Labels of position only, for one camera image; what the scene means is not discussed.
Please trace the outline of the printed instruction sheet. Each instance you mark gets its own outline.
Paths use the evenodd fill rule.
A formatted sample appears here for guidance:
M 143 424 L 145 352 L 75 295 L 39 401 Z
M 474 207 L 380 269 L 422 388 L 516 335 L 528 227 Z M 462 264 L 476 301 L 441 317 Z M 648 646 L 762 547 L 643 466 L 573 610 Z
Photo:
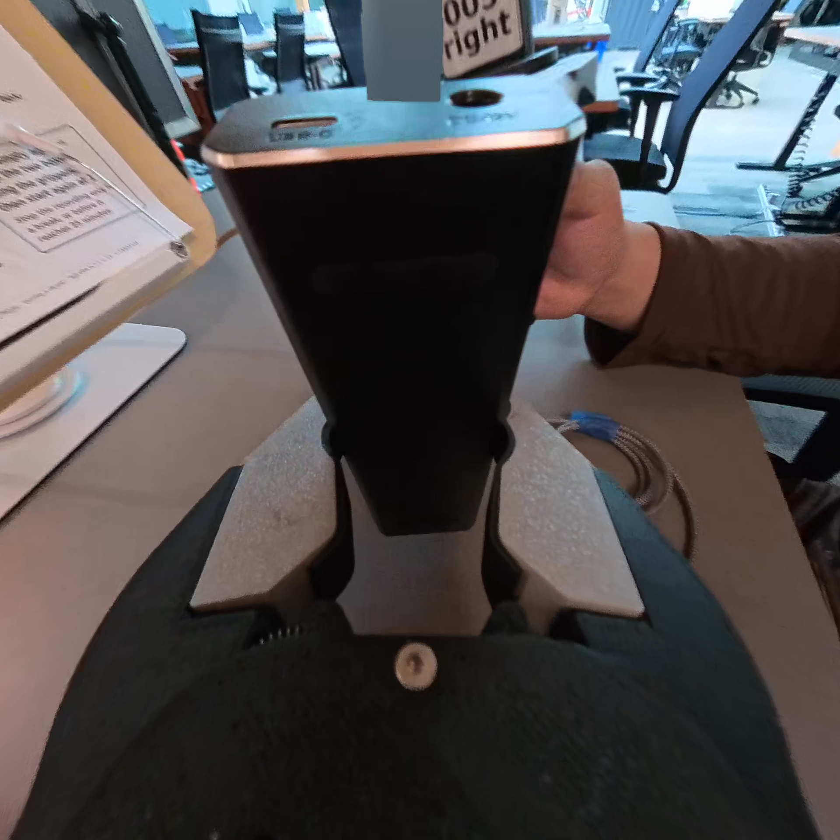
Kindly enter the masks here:
M 192 231 L 4 28 L 1 122 L 2 341 Z

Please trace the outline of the person's right hand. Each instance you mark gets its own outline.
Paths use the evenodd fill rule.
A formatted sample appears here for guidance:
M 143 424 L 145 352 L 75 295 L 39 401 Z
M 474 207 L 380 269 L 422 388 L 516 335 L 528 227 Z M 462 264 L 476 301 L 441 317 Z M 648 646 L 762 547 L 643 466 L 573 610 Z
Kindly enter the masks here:
M 657 282 L 661 249 L 654 227 L 625 219 L 613 168 L 603 161 L 577 164 L 534 318 L 582 315 L 611 329 L 636 331 Z

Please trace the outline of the dark grey panel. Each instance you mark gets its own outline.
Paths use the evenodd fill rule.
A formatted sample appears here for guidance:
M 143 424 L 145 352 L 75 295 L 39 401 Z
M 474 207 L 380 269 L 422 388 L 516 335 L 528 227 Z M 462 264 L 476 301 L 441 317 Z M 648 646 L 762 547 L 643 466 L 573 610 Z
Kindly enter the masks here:
M 199 122 L 142 2 L 33 5 L 187 179 L 179 140 Z

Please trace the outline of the white metal stand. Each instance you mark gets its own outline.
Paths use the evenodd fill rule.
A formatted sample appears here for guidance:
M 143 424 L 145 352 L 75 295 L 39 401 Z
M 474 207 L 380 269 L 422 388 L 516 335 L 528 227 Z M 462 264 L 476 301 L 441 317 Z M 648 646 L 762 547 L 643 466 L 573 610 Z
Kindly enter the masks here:
M 5 519 L 184 350 L 175 328 L 127 322 L 2 409 Z

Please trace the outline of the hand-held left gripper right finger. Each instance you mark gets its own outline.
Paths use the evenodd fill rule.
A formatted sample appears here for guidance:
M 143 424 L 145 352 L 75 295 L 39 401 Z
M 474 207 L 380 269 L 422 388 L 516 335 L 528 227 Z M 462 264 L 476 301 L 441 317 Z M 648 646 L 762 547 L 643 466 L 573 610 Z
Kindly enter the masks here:
M 491 605 L 517 602 L 527 618 L 642 617 L 643 600 L 592 463 L 526 402 L 511 403 L 506 431 L 482 551 Z

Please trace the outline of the person's right forearm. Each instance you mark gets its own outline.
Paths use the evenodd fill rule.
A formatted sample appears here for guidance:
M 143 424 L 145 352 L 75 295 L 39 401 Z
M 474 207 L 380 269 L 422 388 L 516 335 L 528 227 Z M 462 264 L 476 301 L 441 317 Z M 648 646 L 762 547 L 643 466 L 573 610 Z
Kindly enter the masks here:
M 838 378 L 837 234 L 707 237 L 647 227 L 660 245 L 651 296 L 632 328 L 585 320 L 597 365 Z

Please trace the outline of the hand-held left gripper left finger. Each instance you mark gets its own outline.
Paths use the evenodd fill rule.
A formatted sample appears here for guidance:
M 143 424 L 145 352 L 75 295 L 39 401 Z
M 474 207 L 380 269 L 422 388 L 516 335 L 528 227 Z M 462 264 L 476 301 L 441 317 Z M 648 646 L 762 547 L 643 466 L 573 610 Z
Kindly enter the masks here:
M 354 572 L 350 495 L 307 400 L 247 457 L 191 607 L 304 607 L 336 600 Z

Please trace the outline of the instruction sheet on stand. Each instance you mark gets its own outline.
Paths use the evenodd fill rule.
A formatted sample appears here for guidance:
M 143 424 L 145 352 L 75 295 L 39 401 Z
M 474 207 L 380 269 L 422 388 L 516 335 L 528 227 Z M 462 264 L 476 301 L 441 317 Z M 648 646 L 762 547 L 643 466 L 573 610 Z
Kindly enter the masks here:
M 2 6 L 2 26 L 32 56 L 169 211 L 188 224 L 185 255 L 155 254 L 2 350 L 1 405 L 6 408 L 203 267 L 216 251 L 214 221 L 203 199 L 144 132 L 62 34 L 31 2 Z

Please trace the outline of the black desk leg frame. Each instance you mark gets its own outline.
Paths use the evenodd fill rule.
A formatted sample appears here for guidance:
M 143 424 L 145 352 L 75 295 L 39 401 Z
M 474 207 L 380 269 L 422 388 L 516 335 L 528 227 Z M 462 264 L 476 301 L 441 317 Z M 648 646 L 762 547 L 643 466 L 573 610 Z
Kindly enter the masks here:
M 811 181 L 836 175 L 839 163 L 835 160 L 818 161 L 807 164 L 804 156 L 812 136 L 816 116 L 828 94 L 833 90 L 838 79 L 838 63 L 827 72 L 812 95 L 799 122 L 795 125 L 788 140 L 771 162 L 741 161 L 736 169 L 745 172 L 775 172 L 783 175 L 802 175 L 805 181 Z

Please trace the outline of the black usb hub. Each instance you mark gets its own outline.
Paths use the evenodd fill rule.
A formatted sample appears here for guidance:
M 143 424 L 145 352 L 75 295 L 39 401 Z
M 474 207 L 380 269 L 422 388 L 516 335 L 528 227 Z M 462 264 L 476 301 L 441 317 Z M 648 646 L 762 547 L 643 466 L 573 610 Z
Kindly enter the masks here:
M 241 101 L 203 159 L 386 536 L 469 530 L 585 115 L 537 76 Z

